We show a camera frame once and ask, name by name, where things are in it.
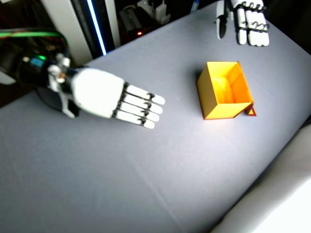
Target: blue light strip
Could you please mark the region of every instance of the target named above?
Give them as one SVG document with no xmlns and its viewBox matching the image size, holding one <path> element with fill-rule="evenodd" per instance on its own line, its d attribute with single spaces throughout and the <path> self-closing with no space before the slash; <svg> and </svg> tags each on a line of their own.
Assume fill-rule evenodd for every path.
<svg viewBox="0 0 311 233">
<path fill-rule="evenodd" d="M 103 38 L 102 38 L 102 35 L 101 35 L 101 31 L 99 30 L 99 26 L 98 26 L 98 23 L 97 23 L 97 19 L 96 19 L 95 11 L 94 11 L 94 8 L 93 8 L 92 0 L 87 0 L 87 4 L 88 4 L 88 7 L 89 7 L 89 11 L 91 12 L 91 15 L 92 15 L 92 20 L 93 20 L 93 23 L 94 23 L 94 26 L 95 26 L 95 30 L 96 30 L 96 34 L 97 34 L 99 43 L 100 43 L 102 51 L 103 51 L 103 55 L 106 56 L 107 53 L 106 53 L 106 49 L 105 49 L 105 46 L 104 46 Z"/>
</svg>

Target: gray table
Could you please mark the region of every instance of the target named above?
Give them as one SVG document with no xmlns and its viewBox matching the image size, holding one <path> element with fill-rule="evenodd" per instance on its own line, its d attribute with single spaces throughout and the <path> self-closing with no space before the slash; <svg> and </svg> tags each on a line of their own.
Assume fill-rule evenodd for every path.
<svg viewBox="0 0 311 233">
<path fill-rule="evenodd" d="M 0 232 L 210 229 L 311 113 L 311 57 L 271 25 L 266 48 L 218 40 L 215 4 L 90 63 L 166 99 L 154 130 L 29 94 L 0 110 Z M 204 121 L 206 61 L 240 61 L 257 117 Z"/>
</svg>

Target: yellow box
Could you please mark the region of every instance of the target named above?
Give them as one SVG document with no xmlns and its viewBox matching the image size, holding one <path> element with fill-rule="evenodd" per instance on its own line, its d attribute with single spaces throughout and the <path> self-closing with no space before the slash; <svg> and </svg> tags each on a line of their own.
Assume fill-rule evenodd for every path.
<svg viewBox="0 0 311 233">
<path fill-rule="evenodd" d="M 253 98 L 239 62 L 207 62 L 197 81 L 204 119 L 255 116 Z"/>
</svg>

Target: robotic hand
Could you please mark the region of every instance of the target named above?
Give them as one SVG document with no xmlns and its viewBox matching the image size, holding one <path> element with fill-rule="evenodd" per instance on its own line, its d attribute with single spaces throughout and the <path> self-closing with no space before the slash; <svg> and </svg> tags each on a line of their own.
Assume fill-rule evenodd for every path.
<svg viewBox="0 0 311 233">
<path fill-rule="evenodd" d="M 218 1 L 216 27 L 219 39 L 225 35 L 228 8 L 234 14 L 237 41 L 239 44 L 244 45 L 248 41 L 252 46 L 269 45 L 269 25 L 263 14 L 265 6 L 262 0 Z"/>
<path fill-rule="evenodd" d="M 159 121 L 163 110 L 158 104 L 165 103 L 163 97 L 102 70 L 85 67 L 68 71 L 68 58 L 59 55 L 57 59 L 59 63 L 48 68 L 49 87 L 58 92 L 62 111 L 69 117 L 77 116 L 76 106 L 100 117 L 115 117 L 149 129 Z"/>
</svg>

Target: green cable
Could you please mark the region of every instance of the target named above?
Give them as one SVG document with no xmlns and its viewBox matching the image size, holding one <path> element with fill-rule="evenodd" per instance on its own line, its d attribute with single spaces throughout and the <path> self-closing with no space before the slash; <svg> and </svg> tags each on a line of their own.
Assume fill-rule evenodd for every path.
<svg viewBox="0 0 311 233">
<path fill-rule="evenodd" d="M 60 34 L 53 33 L 53 32 L 0 33 L 0 38 L 2 37 L 38 37 L 38 36 L 61 37 Z"/>
</svg>

